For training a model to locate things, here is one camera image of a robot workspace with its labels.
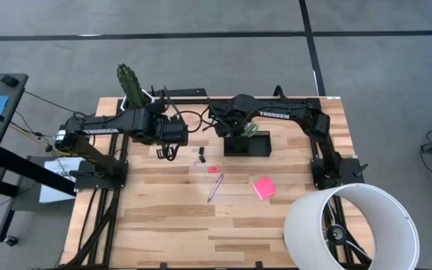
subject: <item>purple pen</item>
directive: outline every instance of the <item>purple pen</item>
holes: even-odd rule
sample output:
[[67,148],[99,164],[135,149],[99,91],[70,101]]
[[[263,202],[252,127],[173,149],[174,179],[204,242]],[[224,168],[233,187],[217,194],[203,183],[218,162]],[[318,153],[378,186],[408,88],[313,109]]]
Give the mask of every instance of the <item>purple pen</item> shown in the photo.
[[223,177],[224,177],[224,173],[221,173],[221,175],[219,175],[219,179],[217,180],[216,185],[215,185],[214,188],[213,188],[213,191],[211,191],[211,194],[209,194],[209,198],[208,198],[208,202],[207,202],[207,203],[211,202],[211,199],[212,199],[213,196],[215,195],[216,190],[217,190],[218,187],[219,187],[219,184],[221,184],[221,181],[223,180]]

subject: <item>table leg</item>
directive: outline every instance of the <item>table leg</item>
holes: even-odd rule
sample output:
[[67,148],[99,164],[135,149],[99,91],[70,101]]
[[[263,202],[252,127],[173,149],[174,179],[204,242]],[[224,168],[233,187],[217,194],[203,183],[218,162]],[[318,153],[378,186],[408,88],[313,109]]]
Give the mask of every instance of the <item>table leg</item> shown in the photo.
[[38,166],[2,147],[0,147],[0,166],[57,191],[76,196],[74,183],[71,180],[44,169],[42,166]]

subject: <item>black desk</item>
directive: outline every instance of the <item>black desk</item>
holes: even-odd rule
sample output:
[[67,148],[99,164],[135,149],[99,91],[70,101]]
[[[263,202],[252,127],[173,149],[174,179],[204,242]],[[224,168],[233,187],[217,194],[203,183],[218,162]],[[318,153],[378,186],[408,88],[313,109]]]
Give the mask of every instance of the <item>black desk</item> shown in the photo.
[[[15,87],[5,85],[3,82],[1,82],[1,79],[4,75],[10,75],[16,78],[19,80],[19,84]],[[9,97],[1,114],[4,117],[4,121],[0,121],[0,143],[6,133],[6,130],[8,129],[8,125],[11,122],[18,103],[23,96],[24,86],[27,80],[28,75],[25,74],[0,73],[0,95],[7,95]],[[60,175],[44,169],[42,166],[32,163],[31,161],[0,147],[0,194],[2,195],[14,198],[20,191],[25,190],[23,187],[21,187],[20,190],[21,181],[19,181],[19,183],[16,185],[8,184],[2,181],[6,170],[11,170],[66,194],[73,196],[76,195],[74,192],[74,183],[72,181],[69,181]],[[9,224],[11,223],[11,219],[14,215],[14,210],[12,209],[13,202],[14,200],[12,199],[0,227],[0,242],[5,240],[6,232],[8,231]]]

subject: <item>white label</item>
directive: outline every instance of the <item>white label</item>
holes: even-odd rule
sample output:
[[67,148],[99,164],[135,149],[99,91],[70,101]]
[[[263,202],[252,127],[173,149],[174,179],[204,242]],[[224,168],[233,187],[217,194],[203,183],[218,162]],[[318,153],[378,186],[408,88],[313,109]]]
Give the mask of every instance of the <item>white label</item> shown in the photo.
[[282,113],[261,112],[261,111],[259,111],[259,114],[261,116],[272,117],[272,118],[279,118],[279,119],[289,119],[290,118],[289,115],[285,115],[285,114],[282,114]]
[[104,129],[98,129],[98,130],[83,130],[85,134],[115,134],[119,133],[119,130],[117,128],[104,128]]

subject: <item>white paper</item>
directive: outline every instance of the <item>white paper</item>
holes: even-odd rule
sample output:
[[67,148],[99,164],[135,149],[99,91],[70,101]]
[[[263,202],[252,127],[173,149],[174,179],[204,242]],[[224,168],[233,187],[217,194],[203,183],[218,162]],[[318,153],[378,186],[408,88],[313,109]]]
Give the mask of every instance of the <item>white paper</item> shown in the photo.
[[[80,167],[80,162],[83,160],[82,157],[59,157],[58,160],[46,161],[44,163],[44,168],[52,171],[53,173],[57,173],[60,176],[65,177],[66,179],[70,179],[72,182],[75,182],[76,179],[73,176],[69,176],[69,172],[72,170],[78,170]],[[66,193],[62,193],[61,191],[57,191],[51,187],[47,187],[45,185],[41,186],[41,193],[39,195],[40,203],[54,203],[62,200],[71,200],[74,196],[67,195]]]

